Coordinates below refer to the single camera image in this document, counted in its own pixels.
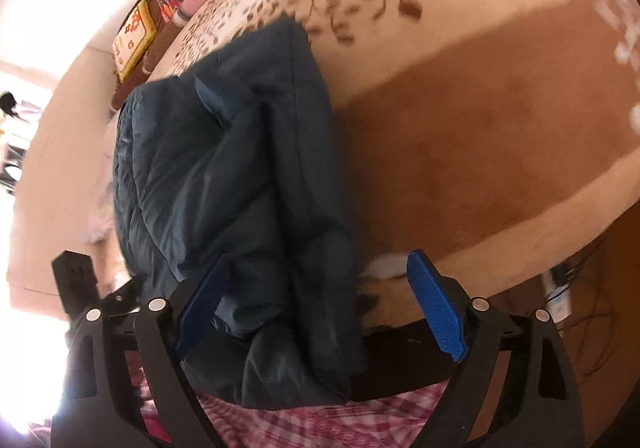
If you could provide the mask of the dark teal puffer jacket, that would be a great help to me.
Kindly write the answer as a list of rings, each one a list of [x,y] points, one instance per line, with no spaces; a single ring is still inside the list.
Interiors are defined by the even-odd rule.
[[[362,368],[355,234],[329,96],[294,18],[130,93],[113,190],[143,298],[198,281],[176,345],[195,388],[266,410],[346,402]]]

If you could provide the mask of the clothes on drying rack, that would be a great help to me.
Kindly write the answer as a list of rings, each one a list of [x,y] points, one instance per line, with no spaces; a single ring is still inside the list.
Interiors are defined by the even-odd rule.
[[[24,160],[38,130],[42,108],[1,93],[1,188],[14,197],[23,176]]]

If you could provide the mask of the pink plaid pyjama clothing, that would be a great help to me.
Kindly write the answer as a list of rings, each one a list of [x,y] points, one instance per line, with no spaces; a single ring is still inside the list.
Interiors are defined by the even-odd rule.
[[[279,411],[242,408],[198,394],[229,447],[409,447],[435,411],[447,384],[344,406]]]

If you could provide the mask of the white power strip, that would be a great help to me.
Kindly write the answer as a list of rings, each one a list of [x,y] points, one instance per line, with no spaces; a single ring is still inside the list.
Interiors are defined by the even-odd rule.
[[[572,313],[570,283],[573,279],[573,269],[559,264],[543,272],[540,278],[544,307],[554,323],[561,323]]]

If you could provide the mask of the brown blanket at headboard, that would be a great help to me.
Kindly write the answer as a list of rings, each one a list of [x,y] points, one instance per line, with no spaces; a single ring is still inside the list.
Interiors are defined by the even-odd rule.
[[[136,0],[122,20],[112,42],[115,62],[116,87],[111,97],[110,110],[117,112],[124,105],[129,93],[146,82],[154,65],[144,64],[151,51],[168,48],[176,32],[167,28],[163,7],[158,0]]]

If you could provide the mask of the yellow framed cushion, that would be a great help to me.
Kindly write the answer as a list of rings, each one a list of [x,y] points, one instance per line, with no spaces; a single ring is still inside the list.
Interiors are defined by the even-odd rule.
[[[146,0],[139,0],[115,36],[112,51],[118,81],[126,82],[156,36]]]

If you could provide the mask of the floral beige bed cover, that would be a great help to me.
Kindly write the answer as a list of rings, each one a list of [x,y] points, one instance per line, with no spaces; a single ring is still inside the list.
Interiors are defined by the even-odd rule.
[[[419,317],[412,249],[489,296],[638,200],[637,0],[207,0],[154,74],[281,14],[306,28],[329,88],[378,300],[369,327]]]

